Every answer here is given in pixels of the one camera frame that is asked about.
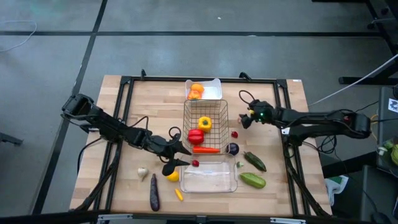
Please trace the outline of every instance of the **zucchini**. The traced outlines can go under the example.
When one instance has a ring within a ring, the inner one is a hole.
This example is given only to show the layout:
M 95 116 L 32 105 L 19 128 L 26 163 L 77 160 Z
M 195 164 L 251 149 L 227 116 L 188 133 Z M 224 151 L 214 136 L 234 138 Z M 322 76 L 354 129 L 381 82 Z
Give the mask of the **zucchini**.
M 265 187 L 267 184 L 266 180 L 253 173 L 245 172 L 239 174 L 239 176 L 243 180 L 243 182 L 258 189 Z
M 258 158 L 256 155 L 254 155 L 251 152 L 243 152 L 243 153 L 245 160 L 247 160 L 249 163 L 255 166 L 259 171 L 267 172 L 266 165 L 264 165 L 264 163 L 261 161 L 260 158 Z
M 150 208 L 152 211 L 157 212 L 160 209 L 159 191 L 157 190 L 156 175 L 153 174 L 150 180 L 150 193 L 149 193 Z

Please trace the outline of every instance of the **garlic bulb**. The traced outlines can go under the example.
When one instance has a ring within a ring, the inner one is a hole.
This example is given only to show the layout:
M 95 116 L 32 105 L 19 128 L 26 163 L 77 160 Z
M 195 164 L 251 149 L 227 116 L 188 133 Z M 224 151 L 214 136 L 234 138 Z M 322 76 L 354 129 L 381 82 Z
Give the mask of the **garlic bulb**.
M 148 169 L 146 168 L 138 168 L 137 170 L 138 177 L 141 178 L 141 182 L 144 180 L 145 176 L 148 174 Z

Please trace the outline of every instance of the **eggplant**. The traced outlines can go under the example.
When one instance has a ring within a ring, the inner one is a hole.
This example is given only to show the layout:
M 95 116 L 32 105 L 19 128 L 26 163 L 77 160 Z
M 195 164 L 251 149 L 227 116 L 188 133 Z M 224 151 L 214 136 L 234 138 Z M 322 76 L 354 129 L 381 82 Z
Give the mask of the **eggplant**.
M 235 156 L 235 155 L 239 152 L 239 146 L 238 146 L 238 144 L 231 142 L 231 143 L 229 143 L 229 144 L 226 146 L 226 151 L 227 151 L 229 154 L 232 154 L 232 155 Z
M 160 209 L 159 191 L 157 190 L 156 175 L 153 174 L 150 180 L 150 193 L 149 193 L 150 208 L 152 211 L 157 212 Z

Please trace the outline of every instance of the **yellow corn piece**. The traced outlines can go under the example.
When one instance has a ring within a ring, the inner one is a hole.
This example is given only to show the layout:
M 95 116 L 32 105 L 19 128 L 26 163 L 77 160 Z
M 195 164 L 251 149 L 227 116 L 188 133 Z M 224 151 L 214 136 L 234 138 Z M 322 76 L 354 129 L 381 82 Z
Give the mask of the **yellow corn piece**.
M 180 199 L 180 201 L 184 200 L 184 198 L 182 197 L 181 191 L 179 189 L 175 189 L 175 194 L 177 195 L 178 199 Z

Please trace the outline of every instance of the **white cable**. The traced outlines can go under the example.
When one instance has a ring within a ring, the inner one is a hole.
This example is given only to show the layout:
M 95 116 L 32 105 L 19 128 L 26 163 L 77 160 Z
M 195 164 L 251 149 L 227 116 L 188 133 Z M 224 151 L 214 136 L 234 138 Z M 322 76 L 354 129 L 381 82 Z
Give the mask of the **white cable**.
M 330 95 L 328 95 L 328 96 L 326 96 L 326 97 L 324 97 L 324 98 L 322 98 L 322 99 L 316 101 L 315 103 L 311 103 L 309 106 L 313 106 L 313 105 L 315 105 L 315 104 L 317 104 L 317 103 L 319 103 L 319 102 L 321 102 L 321 101 L 323 101 L 323 100 L 325 100 L 325 99 L 327 99 L 327 98 L 329 98 L 329 97 L 331 97 L 331 96 L 334 96 L 335 94 L 337 94 L 337 93 L 339 93 L 339 92 L 341 92 L 341 91 L 343 91 L 343 90 L 348 89 L 349 87 L 351 87 L 351 86 L 353 86 L 353 85 L 359 83 L 360 81 L 364 80 L 365 78 L 367 78 L 367 77 L 369 77 L 369 76 L 371 76 L 371 75 L 374 75 L 375 73 L 379 73 L 380 70 L 382 70 L 385 66 L 387 66 L 388 63 L 392 62 L 392 61 L 393 61 L 395 58 L 397 58 L 397 57 L 398 57 L 398 54 L 395 55 L 395 56 L 393 56 L 390 60 L 386 61 L 384 64 L 382 64 L 382 65 L 381 65 L 380 67 L 378 67 L 377 69 L 373 70 L 373 72 L 371 72 L 371 73 L 365 75 L 365 77 L 361 78 L 360 80 L 358 80 L 358 81 L 354 82 L 353 84 L 348 85 L 348 86 L 346 86 L 346 87 L 344 87 L 344 88 L 342 88 L 342 89 L 336 91 L 335 93 L 332 93 L 332 94 L 330 94 Z
M 12 49 L 14 49 L 14 48 L 16 48 L 16 47 L 21 46 L 22 44 L 26 43 L 26 42 L 30 39 L 30 37 L 31 37 L 31 36 L 36 32 L 36 30 L 37 30 L 37 23 L 36 23 L 35 21 L 4 21 L 4 22 L 0 22 L 0 24 L 7 24 L 7 23 L 12 23 L 12 22 L 32 22 L 33 24 L 35 24 L 35 29 L 33 30 L 32 33 L 30 33 L 30 35 L 29 35 L 29 36 L 26 38 L 26 40 L 24 40 L 22 43 L 17 44 L 17 45 L 15 45 L 15 46 L 13 46 L 13 47 L 10 47 L 10 48 L 8 48 L 8 49 L 6 49 L 6 50 L 0 50 L 0 52 L 6 52 L 6 51 L 9 51 L 9 50 L 12 50 Z

